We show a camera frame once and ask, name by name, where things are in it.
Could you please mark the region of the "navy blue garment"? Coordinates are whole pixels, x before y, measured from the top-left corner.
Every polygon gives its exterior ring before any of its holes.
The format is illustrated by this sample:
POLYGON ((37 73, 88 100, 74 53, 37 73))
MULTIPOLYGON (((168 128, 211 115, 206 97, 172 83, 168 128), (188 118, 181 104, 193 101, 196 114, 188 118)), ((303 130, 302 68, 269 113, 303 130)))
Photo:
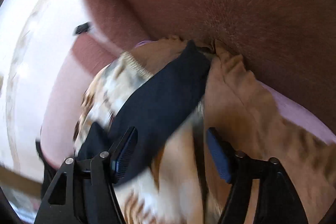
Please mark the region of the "navy blue garment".
POLYGON ((149 167, 173 133, 193 114, 205 93, 210 61, 194 44, 187 42, 181 54, 141 85, 123 104, 105 130, 98 122, 89 128, 86 141, 76 152, 79 160, 92 159, 119 141, 130 127, 138 142, 122 186, 149 167))

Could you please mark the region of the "tan brown cloth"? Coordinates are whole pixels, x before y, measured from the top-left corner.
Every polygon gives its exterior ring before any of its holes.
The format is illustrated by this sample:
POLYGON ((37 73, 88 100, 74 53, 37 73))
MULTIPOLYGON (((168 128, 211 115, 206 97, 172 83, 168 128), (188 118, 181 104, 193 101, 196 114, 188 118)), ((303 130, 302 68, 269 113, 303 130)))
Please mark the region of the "tan brown cloth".
MULTIPOLYGON (((240 55, 229 53, 217 40, 205 47, 215 57, 206 84, 205 125, 217 128, 224 140, 251 157, 279 158, 308 221, 318 223, 335 201, 335 144, 324 143, 281 116, 272 94, 245 69, 240 55)), ((206 196, 204 217, 218 215, 230 187, 215 172, 207 148, 203 148, 200 179, 206 196)))

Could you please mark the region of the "cream leaf-print fleece blanket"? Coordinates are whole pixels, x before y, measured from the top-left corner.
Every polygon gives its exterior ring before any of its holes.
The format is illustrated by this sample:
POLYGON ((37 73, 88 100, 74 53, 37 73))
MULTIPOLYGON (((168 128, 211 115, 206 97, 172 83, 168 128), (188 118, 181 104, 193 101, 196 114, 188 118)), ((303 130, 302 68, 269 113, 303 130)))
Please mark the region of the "cream leaf-print fleece blanket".
MULTIPOLYGON (((109 129, 126 100, 151 77, 128 52, 104 67, 84 94, 74 134, 75 152, 86 141, 93 122, 109 129)), ((126 223, 204 222, 202 107, 198 105, 173 133, 151 167, 115 189, 126 223)))

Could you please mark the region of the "pink quilted mattress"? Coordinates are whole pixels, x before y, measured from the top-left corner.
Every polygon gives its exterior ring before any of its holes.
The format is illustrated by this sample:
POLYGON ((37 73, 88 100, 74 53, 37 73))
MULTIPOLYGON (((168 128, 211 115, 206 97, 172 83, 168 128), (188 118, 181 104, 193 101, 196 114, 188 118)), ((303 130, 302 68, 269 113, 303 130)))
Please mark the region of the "pink quilted mattress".
POLYGON ((55 169, 73 155, 73 136, 81 113, 83 94, 94 76, 122 52, 113 43, 80 34, 56 77, 41 128, 41 149, 55 169))

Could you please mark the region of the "small black object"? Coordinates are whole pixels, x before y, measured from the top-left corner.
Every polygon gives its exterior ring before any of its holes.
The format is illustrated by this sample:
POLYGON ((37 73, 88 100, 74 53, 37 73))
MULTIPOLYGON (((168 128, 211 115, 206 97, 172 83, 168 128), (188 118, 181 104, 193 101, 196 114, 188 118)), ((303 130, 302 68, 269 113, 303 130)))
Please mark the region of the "small black object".
POLYGON ((79 26, 77 26, 74 30, 74 35, 80 35, 82 33, 87 33, 90 31, 91 28, 91 23, 90 22, 86 22, 84 24, 81 24, 79 26))

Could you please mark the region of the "reddish brown bed frame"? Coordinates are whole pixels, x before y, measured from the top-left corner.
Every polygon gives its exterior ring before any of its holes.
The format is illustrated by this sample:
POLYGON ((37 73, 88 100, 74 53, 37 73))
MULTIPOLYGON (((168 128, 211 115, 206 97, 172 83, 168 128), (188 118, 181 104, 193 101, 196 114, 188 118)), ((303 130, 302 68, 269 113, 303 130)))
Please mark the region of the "reddish brown bed frame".
POLYGON ((112 51, 218 39, 256 77, 335 129, 335 0, 84 0, 112 51))

